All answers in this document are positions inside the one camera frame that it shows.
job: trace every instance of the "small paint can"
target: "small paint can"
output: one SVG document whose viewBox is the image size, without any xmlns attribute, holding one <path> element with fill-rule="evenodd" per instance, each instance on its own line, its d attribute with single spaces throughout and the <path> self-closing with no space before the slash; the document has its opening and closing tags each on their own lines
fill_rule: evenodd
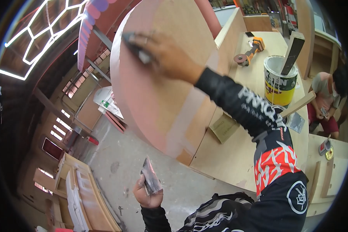
<svg viewBox="0 0 348 232">
<path fill-rule="evenodd" d="M 285 108 L 291 103 L 299 69 L 295 63 L 288 75 L 281 75 L 283 56 L 269 56 L 264 59 L 264 98 L 271 105 Z"/>
<path fill-rule="evenodd" d="M 326 152 L 330 151 L 331 142 L 329 139 L 326 139 L 321 145 L 318 147 L 318 153 L 322 156 L 325 155 Z"/>
</svg>

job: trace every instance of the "face mask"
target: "face mask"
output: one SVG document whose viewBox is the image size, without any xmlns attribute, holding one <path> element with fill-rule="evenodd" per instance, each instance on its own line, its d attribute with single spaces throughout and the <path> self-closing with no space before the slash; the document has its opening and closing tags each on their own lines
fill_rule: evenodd
<svg viewBox="0 0 348 232">
<path fill-rule="evenodd" d="M 338 96 L 338 93 L 335 91 L 335 88 L 334 88 L 334 83 L 332 84 L 332 89 L 333 89 L 333 96 L 334 98 L 336 98 L 336 96 Z"/>
</svg>

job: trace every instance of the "ceiling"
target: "ceiling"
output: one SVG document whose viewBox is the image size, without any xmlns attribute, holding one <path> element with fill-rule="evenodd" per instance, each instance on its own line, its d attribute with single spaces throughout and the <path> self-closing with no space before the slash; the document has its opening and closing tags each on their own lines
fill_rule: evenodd
<svg viewBox="0 0 348 232">
<path fill-rule="evenodd" d="M 70 4 L 79 4 L 82 0 L 69 0 Z M 35 0 L 23 18 L 19 21 L 12 37 L 25 28 L 37 8 L 43 0 Z M 38 33 L 49 27 L 49 21 L 54 19 L 65 9 L 65 0 L 50 0 L 48 2 L 48 13 L 46 7 L 33 20 L 30 29 Z M 53 33 L 65 29 L 74 19 L 73 9 L 66 11 L 54 24 Z M 77 62 L 74 52 L 77 50 L 80 23 L 76 23 L 67 30 L 60 39 L 56 40 L 38 60 L 26 80 L 16 79 L 0 73 L 0 86 L 2 87 L 3 117 L 0 130 L 0 163 L 5 170 L 5 180 L 10 191 L 16 192 L 16 176 L 19 167 L 28 154 L 32 137 L 39 123 L 44 106 L 32 94 L 38 87 L 48 98 L 59 85 L 62 77 Z M 10 44 L 0 60 L 0 69 L 16 75 L 24 76 L 30 65 L 23 62 L 24 54 L 28 49 L 27 60 L 32 60 L 44 48 L 49 40 L 50 32 L 43 33 L 34 39 L 32 46 L 28 46 L 31 37 L 23 33 L 12 44 Z"/>
</svg>

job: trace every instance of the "hexagonal light fixture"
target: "hexagonal light fixture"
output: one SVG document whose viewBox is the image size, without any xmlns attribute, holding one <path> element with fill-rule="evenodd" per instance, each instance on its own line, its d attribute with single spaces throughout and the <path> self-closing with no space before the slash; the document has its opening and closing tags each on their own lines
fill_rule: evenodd
<svg viewBox="0 0 348 232">
<path fill-rule="evenodd" d="M 30 29 L 30 26 L 31 24 L 33 23 L 33 21 L 35 20 L 36 16 L 39 14 L 39 12 L 41 11 L 41 9 L 46 5 L 46 3 L 48 2 L 49 0 L 45 0 L 41 6 L 37 9 L 36 13 L 33 15 L 33 17 L 31 18 L 30 22 L 28 23 L 28 25 L 22 29 L 18 34 L 16 34 L 9 42 L 5 43 L 4 46 L 7 48 L 10 46 L 10 44 L 12 44 L 14 42 L 14 40 L 16 40 L 20 35 L 22 35 L 25 31 L 28 31 L 28 34 L 30 35 L 31 37 L 31 41 L 30 41 L 30 44 L 28 45 L 27 49 L 26 49 L 26 52 L 24 53 L 24 56 L 23 56 L 23 62 L 30 65 L 30 68 L 29 70 L 27 71 L 26 75 L 24 77 L 20 77 L 18 75 L 15 75 L 13 73 L 10 73 L 10 72 L 7 72 L 7 71 L 4 71 L 4 70 L 1 70 L 0 69 L 0 73 L 1 74 L 4 74 L 4 75 L 7 75 L 7 76 L 10 76 L 10 77 L 14 77 L 14 78 L 17 78 L 17 79 L 20 79 L 20 80 L 26 80 L 26 78 L 28 77 L 28 75 L 30 74 L 30 72 L 32 71 L 32 69 L 34 68 L 34 66 L 36 65 L 36 63 L 39 61 L 39 59 L 44 55 L 44 53 L 52 46 L 52 44 L 54 44 L 54 42 L 60 38 L 61 35 L 63 35 L 67 30 L 69 30 L 73 25 L 75 25 L 77 22 L 83 20 L 84 18 L 84 13 L 81 12 L 81 9 L 83 7 L 84 4 L 86 4 L 86 2 L 88 0 L 84 0 L 82 3 L 80 4 L 77 4 L 77 5 L 73 5 L 73 6 L 69 6 L 68 3 L 69 3 L 69 0 L 66 0 L 66 7 L 65 9 L 56 17 L 56 19 L 54 20 L 54 22 L 52 22 L 50 24 L 50 26 L 48 26 L 47 28 L 45 28 L 44 30 L 40 31 L 38 34 L 36 35 L 33 35 L 31 29 Z M 67 11 L 67 10 L 70 10 L 70 9 L 74 9 L 74 8 L 79 8 L 79 11 L 78 11 L 78 14 L 77 16 L 69 23 L 69 25 L 67 25 L 67 27 L 63 30 L 60 30 L 59 32 L 57 33 L 53 33 L 53 29 L 52 27 L 55 25 L 55 23 L 61 18 L 61 16 Z M 33 43 L 33 41 L 39 37 L 40 35 L 42 35 L 43 33 L 47 32 L 47 31 L 50 31 L 50 34 L 51 34 L 51 37 L 50 39 L 48 40 L 48 42 L 45 44 L 45 47 L 42 49 L 42 51 L 34 58 L 32 59 L 31 61 L 28 61 L 26 59 L 26 56 L 28 54 L 28 51 L 30 50 L 30 47 Z"/>
</svg>

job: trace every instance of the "gray t-shirt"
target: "gray t-shirt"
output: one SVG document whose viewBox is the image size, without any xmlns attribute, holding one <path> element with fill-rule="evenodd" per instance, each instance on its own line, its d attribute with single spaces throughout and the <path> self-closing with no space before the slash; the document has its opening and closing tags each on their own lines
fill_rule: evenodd
<svg viewBox="0 0 348 232">
<path fill-rule="evenodd" d="M 334 96 L 329 93 L 329 84 L 330 74 L 327 72 L 319 72 L 312 81 L 312 89 L 316 93 L 316 102 L 319 109 L 323 107 L 326 111 L 330 107 L 338 108 L 340 102 L 340 95 Z"/>
</svg>

